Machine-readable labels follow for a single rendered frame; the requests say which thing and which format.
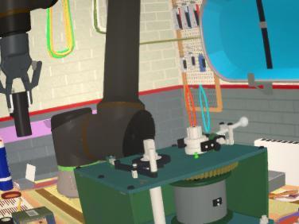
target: blue bottle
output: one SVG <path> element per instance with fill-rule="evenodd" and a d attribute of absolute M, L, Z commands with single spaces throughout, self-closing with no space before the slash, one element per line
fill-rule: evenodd
<path fill-rule="evenodd" d="M 13 188 L 10 167 L 6 157 L 6 148 L 4 147 L 3 139 L 0 138 L 0 190 L 9 191 Z"/>

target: green table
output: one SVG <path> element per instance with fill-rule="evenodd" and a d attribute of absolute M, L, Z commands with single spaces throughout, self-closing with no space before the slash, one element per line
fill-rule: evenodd
<path fill-rule="evenodd" d="M 21 210 L 13 212 L 12 214 L 14 223 L 22 224 L 33 222 L 46 218 L 48 224 L 56 224 L 54 214 L 46 207 L 38 207 L 28 210 Z"/>
<path fill-rule="evenodd" d="M 226 179 L 227 209 L 236 214 L 260 219 L 269 214 L 267 150 L 248 145 L 226 145 L 218 152 L 207 152 L 195 159 L 184 149 L 168 147 L 157 150 L 169 154 L 171 162 L 159 169 L 157 178 L 108 168 L 106 163 L 75 169 L 76 184 L 86 224 L 141 224 L 153 221 L 150 191 L 161 186 L 165 216 L 175 215 L 173 187 L 177 182 L 239 162 Z M 122 158 L 122 164 L 132 164 L 139 156 Z"/>

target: white radiator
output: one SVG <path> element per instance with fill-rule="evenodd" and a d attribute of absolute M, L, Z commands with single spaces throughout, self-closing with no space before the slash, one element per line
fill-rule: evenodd
<path fill-rule="evenodd" d="M 284 172 L 285 184 L 299 187 L 299 142 L 261 138 L 254 146 L 268 149 L 268 170 Z"/>

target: robotic arm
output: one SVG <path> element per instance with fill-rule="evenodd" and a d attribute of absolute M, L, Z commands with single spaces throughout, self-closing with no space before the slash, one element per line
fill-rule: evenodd
<path fill-rule="evenodd" d="M 58 0 L 1 0 L 0 1 L 0 68 L 6 76 L 6 88 L 0 81 L 0 93 L 6 95 L 10 117 L 15 119 L 18 137 L 32 134 L 28 107 L 33 103 L 32 89 L 38 85 L 41 61 L 32 61 L 27 32 L 31 30 L 30 11 L 48 9 Z M 29 81 L 27 71 L 33 67 Z M 13 81 L 21 78 L 25 92 L 15 94 Z"/>

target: gray cylinder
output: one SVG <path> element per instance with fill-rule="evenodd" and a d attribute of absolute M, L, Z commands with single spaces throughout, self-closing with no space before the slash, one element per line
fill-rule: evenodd
<path fill-rule="evenodd" d="M 200 187 L 173 186 L 173 191 L 177 221 L 181 223 L 204 224 L 217 221 L 227 214 L 225 180 Z"/>

